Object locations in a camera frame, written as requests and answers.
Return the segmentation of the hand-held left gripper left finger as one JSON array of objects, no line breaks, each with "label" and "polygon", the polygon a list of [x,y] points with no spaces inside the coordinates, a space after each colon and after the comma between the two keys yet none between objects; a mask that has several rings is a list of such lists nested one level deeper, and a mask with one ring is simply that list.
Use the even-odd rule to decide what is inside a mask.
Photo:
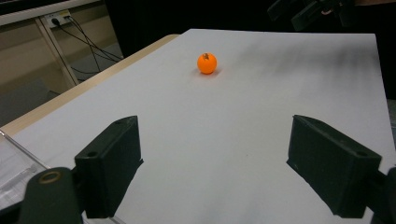
[{"label": "hand-held left gripper left finger", "polygon": [[87,218],[114,217],[139,166],[138,117],[118,119],[75,157]]}]

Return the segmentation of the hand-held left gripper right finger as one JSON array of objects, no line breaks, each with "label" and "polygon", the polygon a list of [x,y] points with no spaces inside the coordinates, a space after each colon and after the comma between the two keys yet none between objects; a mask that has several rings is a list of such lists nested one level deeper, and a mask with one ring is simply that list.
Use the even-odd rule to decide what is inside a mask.
[{"label": "hand-held left gripper right finger", "polygon": [[368,180],[381,156],[327,123],[295,115],[287,164],[333,214],[361,218],[368,206]]}]

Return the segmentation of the orange table tennis ball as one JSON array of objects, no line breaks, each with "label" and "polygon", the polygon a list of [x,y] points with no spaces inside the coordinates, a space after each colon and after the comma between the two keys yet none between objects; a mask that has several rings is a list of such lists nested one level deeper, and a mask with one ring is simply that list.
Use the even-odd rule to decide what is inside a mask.
[{"label": "orange table tennis ball", "polygon": [[218,65],[217,58],[210,52],[201,54],[197,59],[197,67],[199,71],[205,75],[212,74]]}]

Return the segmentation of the wooden table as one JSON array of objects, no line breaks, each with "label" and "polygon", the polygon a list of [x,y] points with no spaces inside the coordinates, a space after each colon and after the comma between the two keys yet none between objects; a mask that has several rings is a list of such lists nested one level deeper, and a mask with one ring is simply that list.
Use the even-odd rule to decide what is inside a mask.
[{"label": "wooden table", "polygon": [[0,134],[5,135],[8,134],[10,136],[15,135],[16,133],[21,132],[23,129],[31,126],[35,122],[43,119],[48,114],[52,113],[53,111],[57,110],[58,108],[66,105],[67,103],[73,101],[75,98],[80,96],[85,91],[92,89],[105,81],[106,79],[116,75],[121,70],[127,68],[133,63],[138,62],[139,60],[147,57],[150,53],[154,52],[155,50],[161,48],[163,45],[169,43],[173,39],[177,38],[176,34],[167,35],[154,43],[148,45],[147,47],[139,50],[138,52],[134,53],[133,55],[127,57],[126,59],[122,60],[119,63],[116,63],[105,71],[99,73],[98,75],[89,78],[87,81],[84,81],[82,84],[77,85],[76,87],[72,88],[71,90],[62,93],[61,95],[51,99],[50,101],[44,103],[43,105],[35,108],[34,110],[26,113],[25,115],[12,120],[10,123],[4,125],[0,128]]}]

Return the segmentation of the white table sheet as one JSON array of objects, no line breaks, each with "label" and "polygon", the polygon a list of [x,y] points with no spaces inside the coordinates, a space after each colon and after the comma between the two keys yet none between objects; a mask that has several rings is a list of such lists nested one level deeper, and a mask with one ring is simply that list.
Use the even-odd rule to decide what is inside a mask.
[{"label": "white table sheet", "polygon": [[[198,57],[210,52],[205,75]],[[192,29],[19,132],[50,166],[137,116],[143,164],[126,224],[369,224],[344,219],[287,164],[295,115],[396,164],[375,37]]]}]

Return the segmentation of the beige desk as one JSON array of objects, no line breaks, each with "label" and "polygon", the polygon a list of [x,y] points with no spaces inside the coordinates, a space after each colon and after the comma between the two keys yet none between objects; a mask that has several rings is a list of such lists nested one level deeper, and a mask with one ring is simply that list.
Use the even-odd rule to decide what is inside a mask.
[{"label": "beige desk", "polygon": [[36,78],[55,92],[77,86],[77,78],[46,17],[102,4],[103,0],[65,0],[0,15],[0,92],[14,90]]}]

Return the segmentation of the black curtain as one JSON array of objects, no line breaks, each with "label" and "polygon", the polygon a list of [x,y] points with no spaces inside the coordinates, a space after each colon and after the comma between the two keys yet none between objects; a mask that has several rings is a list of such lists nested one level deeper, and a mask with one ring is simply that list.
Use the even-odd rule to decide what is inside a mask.
[{"label": "black curtain", "polygon": [[[267,9],[276,0],[104,0],[125,56],[170,34],[194,29],[291,32],[291,18],[304,8],[271,21]],[[357,22],[343,27],[334,15],[321,16],[307,33],[368,33],[376,36],[386,96],[396,100],[396,3],[356,6]]]}]

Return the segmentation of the white wall socket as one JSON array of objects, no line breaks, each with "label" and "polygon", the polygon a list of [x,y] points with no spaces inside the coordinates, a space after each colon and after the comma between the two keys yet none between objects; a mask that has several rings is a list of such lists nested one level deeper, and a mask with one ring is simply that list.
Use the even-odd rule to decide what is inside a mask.
[{"label": "white wall socket", "polygon": [[49,28],[55,28],[71,21],[71,14],[68,9],[50,13],[45,16],[45,20],[49,25]]}]

